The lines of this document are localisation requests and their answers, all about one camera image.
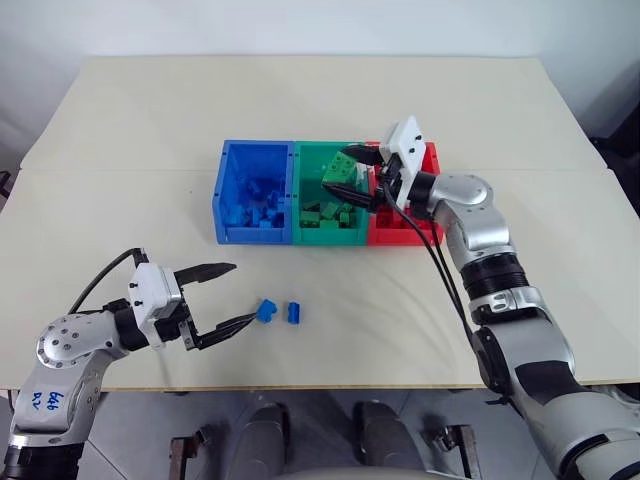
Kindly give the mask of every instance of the white wall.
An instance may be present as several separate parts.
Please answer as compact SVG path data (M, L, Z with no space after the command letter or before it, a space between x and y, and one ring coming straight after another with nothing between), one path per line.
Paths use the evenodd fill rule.
M640 95L640 1L3 0L0 169L83 57L168 53L535 55L583 128L607 135Z

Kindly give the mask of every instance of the blue writing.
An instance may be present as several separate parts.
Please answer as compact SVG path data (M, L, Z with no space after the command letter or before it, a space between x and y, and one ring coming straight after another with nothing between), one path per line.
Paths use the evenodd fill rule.
M33 398L31 399L31 405L33 405L33 408L35 408L36 410L40 410L40 404L42 403L40 401L40 397L42 397L42 392L33 392Z
M49 393L49 400L47 401L47 410L55 410L60 407L60 399L63 398L64 395L58 392Z

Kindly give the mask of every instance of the blue lego brick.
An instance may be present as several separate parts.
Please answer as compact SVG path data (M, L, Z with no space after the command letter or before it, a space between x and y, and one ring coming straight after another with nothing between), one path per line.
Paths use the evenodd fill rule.
M224 142L212 199L218 243L292 243L293 150L293 142Z
M288 310L287 322L291 325L298 325L300 323L300 304L296 302L289 302Z
M277 311L278 307L276 307L276 304L265 298L258 307L256 318L262 323L269 323L271 321L271 316Z

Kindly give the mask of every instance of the plastic bin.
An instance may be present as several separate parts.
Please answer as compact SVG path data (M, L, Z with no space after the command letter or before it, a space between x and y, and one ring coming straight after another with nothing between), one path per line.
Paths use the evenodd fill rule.
M296 245L366 245L369 214L362 208L350 212L349 226L340 223L340 210L335 219L323 219L323 212L333 211L331 203L342 206L340 200L322 188L322 177L336 153L348 142L295 142L293 168L293 243ZM368 191L367 175L358 176L356 187ZM305 206L316 203L320 220L302 215Z
M224 142L212 202L218 243L291 243L293 150L293 142Z
M375 145L375 142L368 142L369 145ZM436 146L431 142L426 142L427 150L422 160L423 172L440 173L440 165L438 164L438 156L436 154ZM369 170L369 193L373 195L375 188L378 186L374 169ZM433 235L431 233L430 222L418 220L410 215L409 208L405 212L413 218L420 230L429 239L432 245ZM438 242L442 242L443 232L439 225L436 225L438 234ZM384 206L378 209L378 212L371 214L369 218L369 231L367 233L367 245L422 245L422 240L418 234L405 222L400 215L394 212L390 207Z

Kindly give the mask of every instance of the black cable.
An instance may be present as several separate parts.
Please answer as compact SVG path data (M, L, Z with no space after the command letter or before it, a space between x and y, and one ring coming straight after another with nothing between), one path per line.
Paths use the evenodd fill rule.
M111 261L111 263L109 263L109 265L104 267L100 271L100 273L98 273L98 275L96 275L94 277L94 279L91 280L91 283L89 283L89 285L87 285L85 287L85 289L82 291L82 293L80 294L78 299L75 301L73 306L69 309L69 314L76 313L78 311L78 308L80 308L80 305L82 305L82 302L85 301L85 299L89 296L89 294L96 287L96 285L98 285L98 283L100 283L100 281L111 270L116 268L120 263L122 263L123 260L125 260L128 257L133 257L136 266L138 266L139 263L148 262L149 261L147 256L145 255L145 253L140 248L130 248L126 252L122 252L120 255L118 255L116 258L114 258L113 261Z
M16 409L13 406L13 393L11 392L11 389L7 390L7 399L9 400L9 409L11 410L11 413L16 413Z
M451 277L451 272L449 271L449 266L447 265L447 261L445 260L444 255L442 254L442 249L440 248L440 242L438 242L438 232L436 230L436 221L435 219L431 218L429 223L431 224L431 235L433 236L433 241L436 244L436 251L438 252L438 258L440 258L440 262L442 263L444 272L447 274L447 279L449 280L449 284L451 285L451 290L453 292L455 300L456 302L458 302L458 307L460 308L460 311L464 316L464 308L462 306L462 300L460 300L460 295L458 295L458 289L456 288L456 285L453 282L453 278Z
M433 237L434 237L434 242L436 244L436 249L438 251L438 255L440 257L440 261L442 262L442 265L440 264L440 261L436 257L436 254L433 251L433 247L431 247L431 244L429 243L429 239L422 232L422 230L420 230L420 227L416 224L416 222L413 221L413 219L411 217L409 217L396 204L395 200L391 196L391 192L389 191L389 185L386 184L386 183L383 183L382 184L382 189L384 191L384 196L385 196L385 199L387 200L387 203L389 204L389 206L391 208L393 208L396 211L396 213L398 215L400 215L402 217L402 219L405 222L407 222L411 226L411 228L413 228L416 231L416 233L420 237L420 240L422 240L422 243L424 243L424 246L427 248L427 251L429 252L429 255L431 256L431 260L433 260L433 263L435 264L436 268L438 269L438 273L440 274L440 279L442 280L442 283L444 284L444 286L445 286L445 288L447 290L447 293L449 294L449 298L451 299L451 303L453 303L453 306L454 306L456 312L458 313L458 316L460 317L460 320L462 321L462 327L464 328L464 333L467 336L467 340L469 341L469 343L471 343L471 336L472 336L471 327L469 327L469 324L467 323L467 317L466 317L466 315L464 313L464 308L462 306L462 301L460 300L460 295L458 295L458 290L456 289L456 286L453 283L453 278L451 277L451 272L449 271L449 267L447 266L447 262L444 259L444 255L442 255L442 250L440 249L440 245L438 244L437 232L435 231L435 226L433 225L433 222L431 222L431 228L432 228L431 231L432 231L432 234L433 234Z
M4 198L9 198L9 195L11 194L11 192L9 192L9 190L7 190L5 187L5 185L9 182L9 179L11 178L11 173L8 172L7 170L1 170L0 171L0 195L2 195Z

